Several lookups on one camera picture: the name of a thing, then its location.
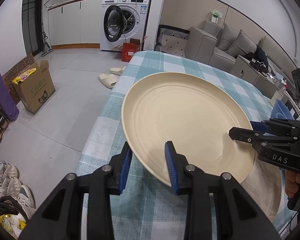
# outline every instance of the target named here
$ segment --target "checkered tablecloth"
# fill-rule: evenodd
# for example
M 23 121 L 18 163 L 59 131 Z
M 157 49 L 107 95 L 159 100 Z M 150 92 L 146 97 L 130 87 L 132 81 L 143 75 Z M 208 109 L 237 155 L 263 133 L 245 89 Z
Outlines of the checkered tablecloth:
M 80 157 L 76 172 L 78 176 L 92 173 L 121 152 L 126 141 L 121 124 L 125 94 L 139 79 L 163 71 L 188 73 L 217 85 L 240 105 L 251 121 L 270 117 L 272 107 L 269 99 L 244 80 L 186 58 L 141 51 L 127 65 L 97 118 Z M 82 239 L 86 239 L 87 199 L 85 197 L 83 207 Z M 176 196 L 170 187 L 152 176 L 133 155 L 126 189 L 120 196 L 111 196 L 115 239 L 183 239 L 186 203 L 186 196 Z M 291 217 L 291 212 L 285 207 L 286 197 L 282 194 L 274 221 L 277 230 Z

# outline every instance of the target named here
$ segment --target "purple folded mat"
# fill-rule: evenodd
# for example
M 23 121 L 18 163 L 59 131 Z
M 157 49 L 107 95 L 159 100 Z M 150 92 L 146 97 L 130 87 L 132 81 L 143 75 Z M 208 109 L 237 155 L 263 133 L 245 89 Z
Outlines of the purple folded mat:
M 10 120 L 15 121 L 19 115 L 19 109 L 12 100 L 9 91 L 4 85 L 0 74 L 0 107 L 3 114 Z

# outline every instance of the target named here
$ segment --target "floor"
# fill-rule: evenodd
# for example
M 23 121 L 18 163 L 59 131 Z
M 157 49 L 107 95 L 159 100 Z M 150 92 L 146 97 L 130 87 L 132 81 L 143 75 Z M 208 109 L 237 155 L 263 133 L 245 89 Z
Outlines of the floor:
M 69 172 L 75 172 L 84 144 L 111 90 L 98 80 L 114 66 L 124 67 L 121 53 L 99 49 L 61 49 L 44 58 L 56 88 L 32 115 L 22 102 L 0 143 L 0 158 L 13 163 L 39 207 Z

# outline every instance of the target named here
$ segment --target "white cabinet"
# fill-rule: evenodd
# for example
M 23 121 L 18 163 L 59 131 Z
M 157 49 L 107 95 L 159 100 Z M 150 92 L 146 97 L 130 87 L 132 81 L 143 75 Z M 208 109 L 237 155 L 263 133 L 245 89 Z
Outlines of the white cabinet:
M 81 1 L 81 43 L 100 43 L 103 31 L 102 0 Z
M 62 13 L 64 44 L 81 43 L 80 2 L 69 3 L 63 6 Z
M 49 17 L 49 35 L 51 45 L 65 44 L 65 36 L 63 33 L 63 9 L 55 8 L 48 12 Z

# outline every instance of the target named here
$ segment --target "washing machine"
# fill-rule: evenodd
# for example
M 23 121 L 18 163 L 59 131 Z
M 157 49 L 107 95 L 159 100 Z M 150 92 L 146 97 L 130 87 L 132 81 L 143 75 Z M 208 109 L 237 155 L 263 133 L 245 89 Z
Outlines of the washing machine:
M 100 49 L 113 50 L 124 42 L 130 42 L 130 38 L 141 42 L 146 34 L 149 5 L 150 0 L 102 0 Z

